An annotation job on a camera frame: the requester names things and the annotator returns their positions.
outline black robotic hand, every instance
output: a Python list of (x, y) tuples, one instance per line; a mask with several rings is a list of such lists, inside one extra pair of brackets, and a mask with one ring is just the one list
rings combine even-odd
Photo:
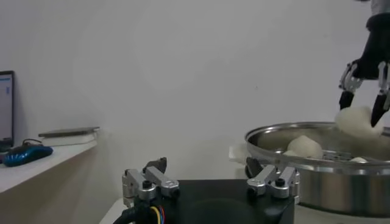
[(343, 92), (339, 104), (340, 109), (351, 106), (363, 80), (378, 80), (380, 90), (371, 117), (371, 125), (375, 126), (390, 109), (390, 1), (372, 0), (372, 13), (367, 22), (370, 35), (363, 55), (348, 64), (341, 77), (339, 87)]

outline laptop screen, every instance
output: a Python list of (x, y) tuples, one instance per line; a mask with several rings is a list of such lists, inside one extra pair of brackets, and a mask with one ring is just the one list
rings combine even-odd
[(0, 72), (0, 146), (13, 146), (13, 72)]

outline steamed bun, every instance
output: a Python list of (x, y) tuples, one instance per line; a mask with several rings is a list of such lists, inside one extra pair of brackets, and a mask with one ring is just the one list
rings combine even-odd
[(367, 160), (365, 160), (363, 158), (360, 158), (360, 157), (353, 158), (350, 161), (351, 162), (356, 162), (356, 163), (366, 163), (367, 162)]
[(338, 129), (356, 138), (378, 138), (384, 130), (382, 119), (375, 127), (371, 126), (371, 109), (369, 107), (345, 108), (336, 115), (335, 122)]
[(288, 144), (286, 153), (289, 151), (304, 158), (322, 159), (324, 155), (321, 146), (304, 135), (292, 140)]
[(294, 151), (287, 151), (287, 152), (283, 153), (283, 155), (286, 155), (286, 156), (299, 156)]

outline steamer basket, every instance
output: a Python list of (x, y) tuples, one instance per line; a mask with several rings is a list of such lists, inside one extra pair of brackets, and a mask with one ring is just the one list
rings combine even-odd
[[(285, 156), (305, 135), (324, 150), (323, 159)], [(246, 135), (247, 149), (259, 160), (293, 166), (300, 172), (300, 204), (340, 214), (390, 217), (390, 128), (374, 140), (348, 136), (331, 122), (299, 122), (261, 127)], [(349, 160), (363, 157), (368, 163)]]

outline blue mouse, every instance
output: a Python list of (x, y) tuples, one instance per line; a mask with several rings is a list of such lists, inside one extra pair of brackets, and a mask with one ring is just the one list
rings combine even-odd
[(51, 147), (43, 145), (23, 144), (22, 146), (12, 149), (5, 157), (2, 163), (13, 167), (20, 166), (40, 158), (47, 157), (53, 153)]

